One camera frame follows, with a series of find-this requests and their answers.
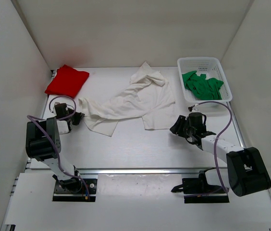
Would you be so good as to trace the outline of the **red t shirt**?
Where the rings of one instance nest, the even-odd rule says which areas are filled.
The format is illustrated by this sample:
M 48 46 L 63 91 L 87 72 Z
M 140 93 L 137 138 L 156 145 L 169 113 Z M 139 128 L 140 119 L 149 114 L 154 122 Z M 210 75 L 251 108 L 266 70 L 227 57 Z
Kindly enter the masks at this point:
M 78 71 L 63 65 L 57 70 L 56 76 L 47 86 L 45 93 L 48 95 L 65 95 L 74 99 L 88 78 L 88 72 Z

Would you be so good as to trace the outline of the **white t shirt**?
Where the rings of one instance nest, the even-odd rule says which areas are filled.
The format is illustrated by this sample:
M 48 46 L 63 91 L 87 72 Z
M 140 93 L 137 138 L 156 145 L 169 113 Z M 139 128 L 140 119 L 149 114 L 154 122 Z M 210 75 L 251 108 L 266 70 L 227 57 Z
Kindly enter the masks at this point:
M 104 103 L 80 98 L 84 122 L 93 132 L 112 136 L 119 121 L 142 118 L 146 130 L 169 129 L 175 120 L 175 98 L 167 78 L 144 62 L 130 85 Z

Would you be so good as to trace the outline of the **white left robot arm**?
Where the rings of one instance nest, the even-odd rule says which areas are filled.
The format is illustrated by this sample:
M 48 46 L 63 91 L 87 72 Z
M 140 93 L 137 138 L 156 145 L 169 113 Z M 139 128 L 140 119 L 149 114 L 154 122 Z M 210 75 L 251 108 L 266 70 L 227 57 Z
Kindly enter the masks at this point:
M 66 103 L 55 103 L 55 116 L 46 120 L 31 118 L 26 127 L 25 149 L 28 157 L 46 164 L 52 177 L 65 190 L 79 193 L 86 189 L 77 168 L 60 154 L 61 134 L 71 132 L 71 126 L 78 126 L 85 114 L 76 112 Z

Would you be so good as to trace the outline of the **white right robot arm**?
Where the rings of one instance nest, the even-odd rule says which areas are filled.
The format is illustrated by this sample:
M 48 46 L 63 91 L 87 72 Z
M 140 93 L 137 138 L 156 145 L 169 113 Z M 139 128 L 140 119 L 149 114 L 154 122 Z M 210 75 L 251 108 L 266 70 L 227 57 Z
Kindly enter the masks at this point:
M 219 138 L 206 129 L 206 119 L 200 112 L 190 113 L 188 117 L 180 115 L 170 132 L 224 161 L 229 186 L 235 195 L 242 197 L 270 189 L 271 179 L 259 150 L 238 147 Z

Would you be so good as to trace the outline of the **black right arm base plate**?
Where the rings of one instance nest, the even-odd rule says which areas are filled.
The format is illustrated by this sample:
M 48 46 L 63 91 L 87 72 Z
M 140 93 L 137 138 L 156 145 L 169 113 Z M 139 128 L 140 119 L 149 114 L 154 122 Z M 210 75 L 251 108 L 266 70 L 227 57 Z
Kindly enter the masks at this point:
M 200 178 L 182 179 L 185 204 L 229 203 L 229 197 L 221 186 L 209 185 Z

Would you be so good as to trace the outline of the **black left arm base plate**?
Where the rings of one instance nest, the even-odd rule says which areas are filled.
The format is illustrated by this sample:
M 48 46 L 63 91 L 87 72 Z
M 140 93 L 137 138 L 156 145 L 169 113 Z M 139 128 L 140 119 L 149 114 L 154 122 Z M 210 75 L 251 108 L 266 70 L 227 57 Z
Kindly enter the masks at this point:
M 53 190 L 52 200 L 54 202 L 95 202 L 98 179 L 57 180 Z

